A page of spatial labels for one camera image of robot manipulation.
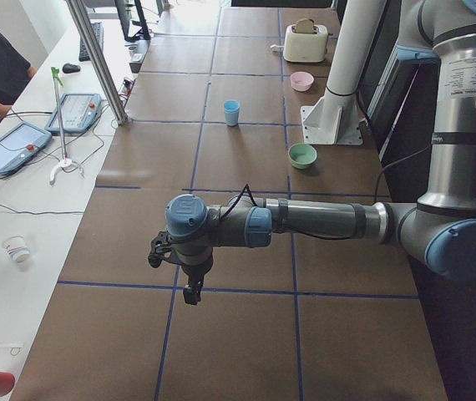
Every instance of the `green bowl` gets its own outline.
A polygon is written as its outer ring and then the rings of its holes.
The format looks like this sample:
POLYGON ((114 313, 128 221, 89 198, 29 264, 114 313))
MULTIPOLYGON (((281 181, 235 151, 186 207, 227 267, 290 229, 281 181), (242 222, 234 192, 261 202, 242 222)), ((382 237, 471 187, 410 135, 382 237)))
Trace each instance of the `green bowl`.
POLYGON ((295 144, 288 150, 290 163, 297 169, 310 167, 318 156, 316 149, 309 144, 295 144))

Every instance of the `white pillar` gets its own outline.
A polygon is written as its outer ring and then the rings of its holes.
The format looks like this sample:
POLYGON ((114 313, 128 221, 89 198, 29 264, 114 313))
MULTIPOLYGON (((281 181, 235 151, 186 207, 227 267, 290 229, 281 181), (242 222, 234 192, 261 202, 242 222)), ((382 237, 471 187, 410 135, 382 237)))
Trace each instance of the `white pillar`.
POLYGON ((301 107, 303 138, 319 145, 360 145, 355 92, 387 0, 348 0, 323 97, 301 107))

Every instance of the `table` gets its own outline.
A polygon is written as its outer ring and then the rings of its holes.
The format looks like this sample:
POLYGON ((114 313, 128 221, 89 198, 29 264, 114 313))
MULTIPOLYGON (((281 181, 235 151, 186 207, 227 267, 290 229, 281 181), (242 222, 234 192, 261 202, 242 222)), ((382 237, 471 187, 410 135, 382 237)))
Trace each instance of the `table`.
MULTIPOLYGON (((364 145, 286 160, 322 65, 269 51, 284 27, 327 10, 175 7, 162 14, 11 400, 433 399, 446 395, 405 255, 369 241, 274 236, 215 250, 203 301, 186 306, 176 266, 151 269, 167 202, 258 196, 370 204, 380 163, 364 145), (316 76, 306 93, 289 75, 316 76), (221 103, 240 100, 237 127, 221 103)), ((380 199, 387 200, 386 186, 380 199)))
MULTIPOLYGON (((124 47, 119 22, 102 22, 104 55, 119 88, 124 77, 133 78, 129 70, 129 52, 124 47)), ((72 26, 13 106, 16 112, 54 109, 51 67, 61 68, 67 62, 78 63, 78 41, 78 32, 72 26)), ((82 62, 80 65, 80 73, 60 73, 64 84, 62 93, 96 92, 104 96, 92 64, 82 62)), ((22 114, 22 117, 41 127, 48 120, 47 115, 39 114, 22 114)), ((4 119, 0 124, 0 136, 19 122, 15 116, 4 119)), ((69 155, 79 162, 99 149, 84 162, 84 178, 78 172, 60 172, 56 184, 50 186, 48 177, 58 162, 39 154, 17 174, 0 180, 0 204, 18 211, 84 211, 115 128, 113 113, 105 108, 95 130, 68 146, 69 155)), ((58 147, 59 138, 53 137, 46 151, 60 156, 58 147)), ((16 215, 0 207, 1 371, 9 371, 16 377, 20 374, 81 218, 81 214, 16 215), (1 248, 3 240, 13 235, 22 235, 32 252, 29 260, 18 265, 10 262, 1 248)))

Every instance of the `keyboard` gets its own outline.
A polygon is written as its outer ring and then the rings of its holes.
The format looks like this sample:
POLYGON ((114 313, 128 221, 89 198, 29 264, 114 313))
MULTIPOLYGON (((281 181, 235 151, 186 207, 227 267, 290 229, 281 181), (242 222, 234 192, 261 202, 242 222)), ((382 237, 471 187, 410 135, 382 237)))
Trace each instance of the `keyboard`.
MULTIPOLYGON (((103 23, 91 23, 91 28, 94 30, 95 37, 97 38, 97 42, 101 49, 104 45, 104 30, 103 30, 103 23)), ((78 51, 78 60, 79 61, 88 61, 89 54, 88 50, 86 49, 86 45, 84 44, 82 38, 80 39, 80 50, 78 51)))

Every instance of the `computer mouse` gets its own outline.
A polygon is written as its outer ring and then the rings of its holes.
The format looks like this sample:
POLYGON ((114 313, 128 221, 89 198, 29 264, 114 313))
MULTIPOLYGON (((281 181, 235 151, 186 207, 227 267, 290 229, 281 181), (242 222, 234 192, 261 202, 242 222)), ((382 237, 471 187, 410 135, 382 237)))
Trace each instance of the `computer mouse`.
POLYGON ((64 74, 77 73, 80 71, 80 66, 77 64, 66 63, 62 67, 62 71, 64 74))

